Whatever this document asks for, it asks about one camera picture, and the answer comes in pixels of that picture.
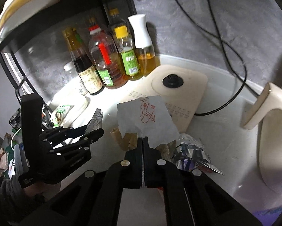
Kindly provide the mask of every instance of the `power cord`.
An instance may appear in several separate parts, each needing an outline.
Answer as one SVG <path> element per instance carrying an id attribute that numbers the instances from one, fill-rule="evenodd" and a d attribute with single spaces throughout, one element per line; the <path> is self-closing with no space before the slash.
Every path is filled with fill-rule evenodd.
<path id="1" fill-rule="evenodd" d="M 220 41 L 220 44 L 221 44 L 221 48 L 222 48 L 222 51 L 223 51 L 223 54 L 225 56 L 225 60 L 227 61 L 227 64 L 230 68 L 230 70 L 233 72 L 233 74 L 242 82 L 242 85 L 241 87 L 239 88 L 239 90 L 237 91 L 237 93 L 229 100 L 227 101 L 224 105 L 220 106 L 219 108 L 215 109 L 215 110 L 212 110 L 212 111 L 209 111 L 209 112 L 206 112 L 206 113 L 195 113 L 194 115 L 196 116 L 206 116 L 206 115 L 211 115 L 213 113 L 216 113 L 217 111 L 223 109 L 224 107 L 226 107 L 227 105 L 229 105 L 239 94 L 240 92 L 242 91 L 243 87 L 246 86 L 251 92 L 253 92 L 253 94 L 255 94 L 256 96 L 259 96 L 258 93 L 256 93 L 255 90 L 253 90 L 249 85 L 247 85 L 246 83 L 246 80 L 247 80 L 247 67 L 246 67 L 246 64 L 243 60 L 243 58 L 241 57 L 241 55 L 229 44 L 227 43 L 226 41 L 222 40 L 221 38 L 221 34 L 220 34 L 220 31 L 219 31 L 219 28 L 217 26 L 217 22 L 216 22 L 216 19 L 215 19 L 215 16 L 214 16 L 214 13 L 212 11 L 212 7 L 211 7 L 211 3 L 210 3 L 210 0 L 207 0 L 208 2 L 208 6 L 209 6 L 209 11 L 210 11 L 210 14 L 211 14 L 211 17 L 212 17 L 212 20 L 213 20 L 213 23 L 214 23 L 214 26 L 215 26 L 215 29 L 217 31 L 217 35 L 214 35 L 213 33 L 209 32 L 208 30 L 206 30 L 204 27 L 202 27 L 201 25 L 199 25 L 198 23 L 196 23 L 190 16 L 189 14 L 185 11 L 185 9 L 182 7 L 182 5 L 180 4 L 180 2 L 178 0 L 175 0 L 176 3 L 178 4 L 178 6 L 180 7 L 180 9 L 182 10 L 182 12 L 189 18 L 189 20 L 196 26 L 198 27 L 200 30 L 204 31 L 205 33 L 213 36 L 214 38 L 217 38 L 219 39 Z M 226 53 L 226 50 L 225 50 L 225 47 L 224 47 L 224 44 L 226 44 L 236 55 L 237 57 L 240 59 L 243 67 L 244 67 L 244 73 L 245 73 L 245 76 L 244 76 L 244 79 L 241 79 L 241 77 L 234 71 L 232 65 L 231 65 L 231 62 L 227 56 L 227 53 Z"/>

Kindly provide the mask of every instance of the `silver foil packet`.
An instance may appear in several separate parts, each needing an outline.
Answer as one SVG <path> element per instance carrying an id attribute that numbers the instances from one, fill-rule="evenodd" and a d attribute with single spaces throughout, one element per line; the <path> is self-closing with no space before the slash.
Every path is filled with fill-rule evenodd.
<path id="1" fill-rule="evenodd" d="M 176 140 L 176 147 L 173 151 L 173 163 L 178 169 L 190 171 L 194 168 L 208 168 L 217 173 L 223 174 L 211 164 L 210 157 L 204 151 L 205 146 L 188 134 L 182 133 Z"/>
<path id="2" fill-rule="evenodd" d="M 97 108 L 92 116 L 92 119 L 89 121 L 86 127 L 85 134 L 88 134 L 96 129 L 102 128 L 102 118 L 102 110 Z"/>

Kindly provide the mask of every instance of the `lid knob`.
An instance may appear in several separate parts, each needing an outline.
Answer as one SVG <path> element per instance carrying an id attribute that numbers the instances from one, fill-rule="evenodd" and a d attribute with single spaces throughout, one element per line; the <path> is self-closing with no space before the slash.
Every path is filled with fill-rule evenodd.
<path id="1" fill-rule="evenodd" d="M 183 79 L 176 74 L 170 74 L 163 79 L 163 85 L 168 88 L 178 88 L 183 84 Z"/>

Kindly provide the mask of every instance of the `plastic bottle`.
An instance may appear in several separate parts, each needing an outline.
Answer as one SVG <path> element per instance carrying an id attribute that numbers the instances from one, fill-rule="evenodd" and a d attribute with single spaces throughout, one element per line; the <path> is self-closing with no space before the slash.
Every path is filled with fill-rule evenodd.
<path id="1" fill-rule="evenodd" d="M 154 47 L 146 29 L 146 15 L 136 14 L 128 17 L 128 20 L 135 33 L 135 46 L 138 61 L 143 69 L 144 76 L 147 76 L 157 67 L 157 62 Z"/>
<path id="2" fill-rule="evenodd" d="M 80 36 L 73 31 L 72 28 L 67 28 L 63 31 L 68 49 L 71 54 L 75 69 L 79 74 L 83 84 L 91 95 L 100 93 L 104 86 L 94 67 L 91 59 L 84 50 L 84 43 Z"/>
<path id="3" fill-rule="evenodd" d="M 115 28 L 125 25 L 127 27 L 128 34 L 131 36 L 131 33 L 129 31 L 129 22 L 119 16 L 119 10 L 117 8 L 114 8 L 109 10 L 108 13 L 110 15 L 110 23 L 107 27 L 107 30 L 113 36 L 113 39 L 116 44 L 118 43 L 118 40 L 115 34 Z"/>
<path id="4" fill-rule="evenodd" d="M 134 43 L 127 32 L 127 27 L 122 25 L 115 28 L 115 34 L 118 40 L 118 51 L 121 53 L 125 72 L 129 80 L 138 80 L 143 76 L 137 57 L 134 52 Z"/>
<path id="5" fill-rule="evenodd" d="M 76 92 L 82 95 L 87 94 L 89 91 L 86 89 L 86 87 L 83 84 L 82 79 L 80 78 L 77 71 L 75 70 L 74 63 L 71 61 L 65 64 L 64 69 L 71 76 L 72 80 L 70 81 L 70 83 L 71 85 L 73 85 Z"/>
<path id="6" fill-rule="evenodd" d="M 89 51 L 95 61 L 95 66 L 105 86 L 115 89 L 128 81 L 123 64 L 113 39 L 103 33 L 98 25 L 89 28 L 91 39 Z"/>

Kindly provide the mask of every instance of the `metal pin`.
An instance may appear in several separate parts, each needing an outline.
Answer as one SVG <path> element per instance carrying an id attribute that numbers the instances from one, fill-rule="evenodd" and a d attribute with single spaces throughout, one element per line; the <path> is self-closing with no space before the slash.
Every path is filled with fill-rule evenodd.
<path id="1" fill-rule="evenodd" d="M 95 173 L 92 170 L 88 170 L 84 174 L 85 174 L 85 177 L 92 177 L 95 175 Z"/>
<path id="2" fill-rule="evenodd" d="M 163 159 L 160 159 L 160 160 L 157 160 L 157 164 L 158 164 L 159 166 L 164 166 L 164 165 L 166 164 L 166 161 L 163 160 Z"/>
<path id="3" fill-rule="evenodd" d="M 193 174 L 194 176 L 200 176 L 200 175 L 201 175 L 201 170 L 199 170 L 199 169 L 194 169 L 194 170 L 192 170 L 192 174 Z"/>
<path id="4" fill-rule="evenodd" d="M 129 162 L 128 160 L 123 160 L 123 161 L 120 162 L 120 164 L 121 164 L 121 166 L 123 166 L 123 167 L 127 167 L 127 166 L 130 165 L 130 162 Z"/>

